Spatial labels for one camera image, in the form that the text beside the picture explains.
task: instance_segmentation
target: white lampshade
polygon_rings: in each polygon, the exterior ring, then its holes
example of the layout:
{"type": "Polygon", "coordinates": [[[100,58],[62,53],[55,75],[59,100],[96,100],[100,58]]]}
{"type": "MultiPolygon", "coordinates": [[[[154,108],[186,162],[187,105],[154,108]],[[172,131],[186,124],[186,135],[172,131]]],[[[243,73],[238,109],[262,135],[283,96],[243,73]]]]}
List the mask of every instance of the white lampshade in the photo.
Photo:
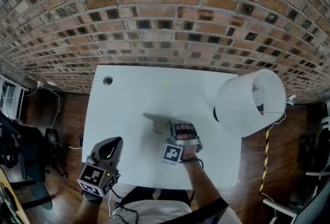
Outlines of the white lampshade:
{"type": "Polygon", "coordinates": [[[219,123],[230,134],[246,137],[278,120],[286,107],[281,79],[260,70],[226,81],[216,99],[219,123]]]}

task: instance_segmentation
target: black glove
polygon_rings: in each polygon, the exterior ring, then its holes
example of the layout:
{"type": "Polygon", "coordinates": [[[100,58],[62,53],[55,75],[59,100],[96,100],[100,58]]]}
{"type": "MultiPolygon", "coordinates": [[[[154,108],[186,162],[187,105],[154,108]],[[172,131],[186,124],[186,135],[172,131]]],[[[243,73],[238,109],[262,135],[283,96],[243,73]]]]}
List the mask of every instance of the black glove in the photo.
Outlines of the black glove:
{"type": "Polygon", "coordinates": [[[92,193],[82,191],[81,196],[92,204],[100,205],[102,203],[102,197],[93,195],[92,193]]]}

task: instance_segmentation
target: wooden floor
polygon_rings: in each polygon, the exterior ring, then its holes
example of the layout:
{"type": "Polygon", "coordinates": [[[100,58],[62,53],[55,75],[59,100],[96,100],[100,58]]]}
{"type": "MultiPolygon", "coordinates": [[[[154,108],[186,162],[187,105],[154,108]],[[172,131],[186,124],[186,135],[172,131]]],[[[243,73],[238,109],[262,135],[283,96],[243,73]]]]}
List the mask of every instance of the wooden floor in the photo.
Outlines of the wooden floor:
{"type": "MultiPolygon", "coordinates": [[[[23,120],[28,125],[41,129],[53,123],[57,97],[49,91],[37,92],[26,97],[23,107],[23,120]]],[[[78,147],[78,136],[84,132],[84,123],[88,105],[87,95],[62,95],[61,112],[54,128],[60,134],[62,143],[78,147]]],[[[276,202],[285,205],[288,197],[301,179],[302,171],[297,167],[298,138],[302,134],[315,133],[320,130],[322,110],[320,106],[287,107],[286,120],[275,125],[270,132],[270,148],[268,171],[264,193],[276,202]]],[[[263,164],[265,160],[265,132],[261,131],[242,139],[239,181],[237,185],[220,190],[221,196],[237,213],[243,223],[269,223],[274,211],[262,203],[263,195],[259,195],[263,164]]],[[[45,186],[53,198],[53,209],[44,210],[41,206],[27,210],[33,224],[71,223],[80,202],[80,188],[76,181],[80,169],[81,150],[70,149],[63,158],[63,166],[69,173],[68,179],[54,174],[47,175],[45,186]]],[[[20,180],[18,167],[6,170],[11,181],[20,180]]],[[[133,187],[118,184],[115,191],[120,195],[127,194],[133,187]]],[[[103,201],[99,223],[108,218],[108,201],[103,201]]],[[[281,223],[289,221],[278,214],[281,223]]]]}

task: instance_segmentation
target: white table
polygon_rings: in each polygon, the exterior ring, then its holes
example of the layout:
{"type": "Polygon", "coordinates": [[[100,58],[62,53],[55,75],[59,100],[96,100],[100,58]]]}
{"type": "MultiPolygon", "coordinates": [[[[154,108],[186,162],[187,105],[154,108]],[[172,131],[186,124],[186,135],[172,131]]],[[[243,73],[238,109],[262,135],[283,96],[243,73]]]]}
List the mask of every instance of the white table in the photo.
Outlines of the white table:
{"type": "Polygon", "coordinates": [[[143,113],[177,117],[192,122],[201,138],[198,154],[217,188],[235,185],[241,138],[227,134],[213,117],[220,86],[234,74],[186,69],[98,66],[89,98],[82,161],[96,143],[122,137],[119,182],[169,189],[191,189],[183,165],[161,162],[169,135],[153,132],[143,113]],[[111,85],[104,85],[111,76],[111,85]]]}

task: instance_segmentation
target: white shirt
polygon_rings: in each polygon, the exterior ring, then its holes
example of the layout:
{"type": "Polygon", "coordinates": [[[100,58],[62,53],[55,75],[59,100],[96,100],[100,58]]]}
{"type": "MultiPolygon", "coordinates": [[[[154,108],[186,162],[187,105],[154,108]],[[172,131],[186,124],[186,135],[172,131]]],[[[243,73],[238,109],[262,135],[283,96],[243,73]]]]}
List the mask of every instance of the white shirt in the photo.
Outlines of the white shirt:
{"type": "MultiPolygon", "coordinates": [[[[157,224],[191,213],[190,207],[181,201],[141,200],[125,205],[126,208],[139,213],[139,224],[157,224]]],[[[126,222],[135,223],[134,212],[117,208],[112,215],[120,215],[126,222]]],[[[123,224],[119,216],[113,216],[111,224],[123,224]]],[[[241,224],[235,212],[228,207],[218,224],[241,224]]]]}

